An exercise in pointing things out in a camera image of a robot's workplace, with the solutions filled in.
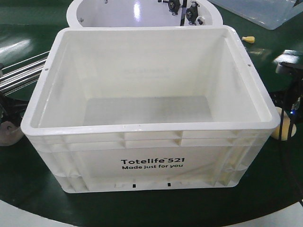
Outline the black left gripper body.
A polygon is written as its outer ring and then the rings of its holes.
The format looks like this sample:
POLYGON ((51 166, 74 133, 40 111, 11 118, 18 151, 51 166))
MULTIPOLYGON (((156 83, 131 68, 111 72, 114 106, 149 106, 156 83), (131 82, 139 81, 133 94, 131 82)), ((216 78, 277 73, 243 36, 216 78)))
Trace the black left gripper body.
POLYGON ((27 76, 22 72, 7 77, 3 74, 4 65, 0 64, 0 123, 12 123, 17 128, 20 127, 22 116, 28 101, 8 97, 9 94, 20 90, 27 85, 27 76))

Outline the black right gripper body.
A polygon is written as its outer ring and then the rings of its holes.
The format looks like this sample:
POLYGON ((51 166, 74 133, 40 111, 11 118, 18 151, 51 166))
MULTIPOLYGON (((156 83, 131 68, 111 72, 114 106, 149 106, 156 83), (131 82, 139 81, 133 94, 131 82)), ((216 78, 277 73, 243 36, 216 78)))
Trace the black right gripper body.
POLYGON ((303 66, 301 64, 282 61, 278 63, 276 73, 291 76, 291 82, 286 89, 291 99, 298 99, 303 95, 303 66))

